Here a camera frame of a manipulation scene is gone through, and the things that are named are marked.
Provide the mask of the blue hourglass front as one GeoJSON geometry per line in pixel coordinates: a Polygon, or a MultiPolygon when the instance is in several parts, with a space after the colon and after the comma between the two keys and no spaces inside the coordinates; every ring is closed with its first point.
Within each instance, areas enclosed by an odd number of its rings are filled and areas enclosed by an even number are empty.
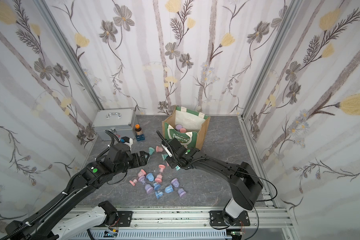
{"type": "Polygon", "coordinates": [[[160,199],[164,194],[170,194],[174,191],[174,188],[172,185],[168,185],[167,187],[165,187],[165,189],[163,191],[161,190],[157,190],[155,191],[155,195],[157,199],[160,199]]]}

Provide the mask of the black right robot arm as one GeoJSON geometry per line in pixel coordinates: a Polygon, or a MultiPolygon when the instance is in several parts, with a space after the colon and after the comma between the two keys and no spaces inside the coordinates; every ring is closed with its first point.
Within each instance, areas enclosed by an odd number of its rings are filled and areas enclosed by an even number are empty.
{"type": "Polygon", "coordinates": [[[259,177],[254,169],[245,162],[233,164],[203,154],[197,148],[185,148],[177,139],[166,140],[160,131],[156,131],[162,141],[162,147],[169,155],[166,162],[174,169],[185,171],[201,170],[226,181],[231,188],[232,198],[222,210],[225,228],[243,222],[243,213],[255,209],[264,184],[268,182],[259,177]]]}

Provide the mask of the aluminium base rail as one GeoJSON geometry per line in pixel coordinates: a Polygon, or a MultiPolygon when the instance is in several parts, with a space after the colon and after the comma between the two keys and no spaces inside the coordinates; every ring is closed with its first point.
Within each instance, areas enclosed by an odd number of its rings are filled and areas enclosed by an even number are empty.
{"type": "Polygon", "coordinates": [[[105,240],[296,240],[297,233],[285,209],[255,207],[243,211],[229,226],[221,207],[118,208],[110,226],[92,228],[105,240]]]}

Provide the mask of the pink hourglass near bag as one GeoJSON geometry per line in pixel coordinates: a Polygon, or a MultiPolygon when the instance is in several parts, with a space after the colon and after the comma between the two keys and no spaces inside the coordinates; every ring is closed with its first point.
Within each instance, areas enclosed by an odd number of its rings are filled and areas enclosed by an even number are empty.
{"type": "Polygon", "coordinates": [[[161,146],[156,146],[156,152],[157,153],[160,153],[160,152],[163,152],[163,147],[161,147],[161,146]]]}

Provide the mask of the silver metal case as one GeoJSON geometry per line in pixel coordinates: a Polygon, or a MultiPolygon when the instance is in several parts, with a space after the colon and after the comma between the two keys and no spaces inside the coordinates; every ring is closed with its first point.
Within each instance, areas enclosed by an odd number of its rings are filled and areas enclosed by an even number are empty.
{"type": "Polygon", "coordinates": [[[138,120],[134,108],[111,109],[97,113],[93,128],[103,141],[111,140],[105,130],[113,132],[118,138],[129,137],[135,139],[136,124],[138,124],[138,120]]]}

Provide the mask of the green burlap canvas bag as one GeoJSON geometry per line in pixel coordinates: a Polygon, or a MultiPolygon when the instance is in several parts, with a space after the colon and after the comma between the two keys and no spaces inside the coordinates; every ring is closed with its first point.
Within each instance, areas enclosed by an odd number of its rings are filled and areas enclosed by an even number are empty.
{"type": "Polygon", "coordinates": [[[162,122],[166,140],[176,139],[187,148],[202,149],[211,117],[185,107],[175,106],[173,113],[162,122]]]}

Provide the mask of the teal hourglass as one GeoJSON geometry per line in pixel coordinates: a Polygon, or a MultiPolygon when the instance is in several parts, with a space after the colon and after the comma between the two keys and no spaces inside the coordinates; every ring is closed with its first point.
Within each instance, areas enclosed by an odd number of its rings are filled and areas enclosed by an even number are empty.
{"type": "Polygon", "coordinates": [[[152,147],[149,147],[149,154],[150,156],[155,152],[155,149],[152,147]]]}

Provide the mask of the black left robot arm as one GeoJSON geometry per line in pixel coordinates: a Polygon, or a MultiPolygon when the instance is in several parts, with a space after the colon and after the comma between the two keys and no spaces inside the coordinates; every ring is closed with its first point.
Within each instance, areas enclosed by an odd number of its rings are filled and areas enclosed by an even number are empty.
{"type": "Polygon", "coordinates": [[[95,161],[73,175],[65,189],[39,211],[23,221],[12,221],[7,225],[7,235],[3,237],[5,240],[62,238],[62,234],[53,229],[78,203],[111,181],[114,176],[126,174],[128,170],[143,167],[149,162],[149,153],[132,153],[132,139],[124,137],[124,142],[121,142],[113,132],[105,132],[111,138],[110,146],[95,161]]]}

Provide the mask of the brown bottle orange cap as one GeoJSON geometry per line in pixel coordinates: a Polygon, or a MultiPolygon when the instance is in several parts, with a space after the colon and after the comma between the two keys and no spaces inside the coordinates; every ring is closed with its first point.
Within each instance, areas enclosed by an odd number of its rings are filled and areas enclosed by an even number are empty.
{"type": "Polygon", "coordinates": [[[136,132],[137,136],[140,136],[140,135],[143,134],[143,130],[142,130],[142,128],[141,128],[141,126],[139,124],[135,125],[135,132],[136,132]]]}

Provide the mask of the purple hourglass front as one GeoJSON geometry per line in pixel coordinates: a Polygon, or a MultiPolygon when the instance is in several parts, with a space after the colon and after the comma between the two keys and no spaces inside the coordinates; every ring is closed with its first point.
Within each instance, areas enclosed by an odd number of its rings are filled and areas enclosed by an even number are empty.
{"type": "Polygon", "coordinates": [[[184,198],[186,196],[187,192],[180,187],[180,183],[177,178],[173,179],[171,181],[171,184],[174,187],[174,189],[177,191],[180,198],[184,198]]]}

